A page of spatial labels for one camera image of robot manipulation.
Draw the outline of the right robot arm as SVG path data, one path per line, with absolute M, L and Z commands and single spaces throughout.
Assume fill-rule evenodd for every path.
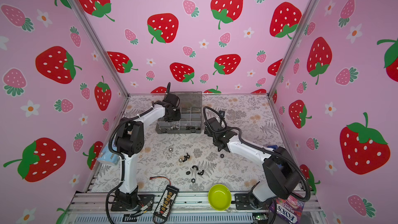
M 271 149 L 243 139 L 240 128 L 228 126 L 224 114 L 208 106 L 203 107 L 203 117 L 204 134 L 212 137 L 219 152 L 238 154 L 262 166 L 265 180 L 255 184 L 246 194 L 246 201 L 252 208 L 261 209 L 277 198 L 310 200 L 308 180 L 285 148 Z

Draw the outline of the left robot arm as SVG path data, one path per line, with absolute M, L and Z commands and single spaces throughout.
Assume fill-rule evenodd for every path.
M 108 149 L 120 157 L 121 169 L 120 183 L 109 192 L 115 194 L 113 204 L 131 210 L 140 205 L 136 176 L 138 154 L 145 144 L 145 127 L 161 118 L 166 122 L 181 118 L 180 99 L 170 92 L 170 87 L 171 83 L 168 83 L 163 100 L 152 102 L 150 109 L 133 118 L 122 118 L 110 137 Z

